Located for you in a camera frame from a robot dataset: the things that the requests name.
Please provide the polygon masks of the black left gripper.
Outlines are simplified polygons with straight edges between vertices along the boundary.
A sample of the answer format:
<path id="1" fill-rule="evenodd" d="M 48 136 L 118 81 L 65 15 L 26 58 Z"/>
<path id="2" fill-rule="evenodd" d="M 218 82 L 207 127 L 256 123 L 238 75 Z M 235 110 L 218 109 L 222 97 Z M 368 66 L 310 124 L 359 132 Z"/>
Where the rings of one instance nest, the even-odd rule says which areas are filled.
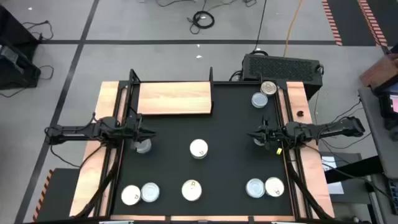
<path id="1" fill-rule="evenodd" d="M 148 128 L 143 128 L 142 132 L 146 133 L 144 137 L 142 136 L 141 132 L 141 124 L 142 124 L 142 115 L 137 114 L 134 118 L 132 116 L 126 118 L 126 125 L 128 128 L 128 133 L 131 135 L 131 145 L 130 148 L 132 150 L 137 149 L 137 143 L 141 143 L 142 141 L 145 141 L 146 139 L 151 139 L 155 137 L 156 132 L 148 129 Z"/>

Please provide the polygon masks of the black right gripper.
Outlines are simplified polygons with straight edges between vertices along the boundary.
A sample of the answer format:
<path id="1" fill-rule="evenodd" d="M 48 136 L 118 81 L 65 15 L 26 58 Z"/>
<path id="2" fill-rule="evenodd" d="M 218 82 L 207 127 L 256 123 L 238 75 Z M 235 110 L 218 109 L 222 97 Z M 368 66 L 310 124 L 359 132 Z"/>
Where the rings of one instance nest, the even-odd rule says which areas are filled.
<path id="1" fill-rule="evenodd" d="M 268 119 L 265 119 L 265 117 L 262 117 L 261 124 L 261 128 L 248 132 L 248 135 L 253 139 L 263 141 L 265 149 L 270 150 L 271 142 L 281 141 L 282 133 L 278 129 L 271 129 Z"/>

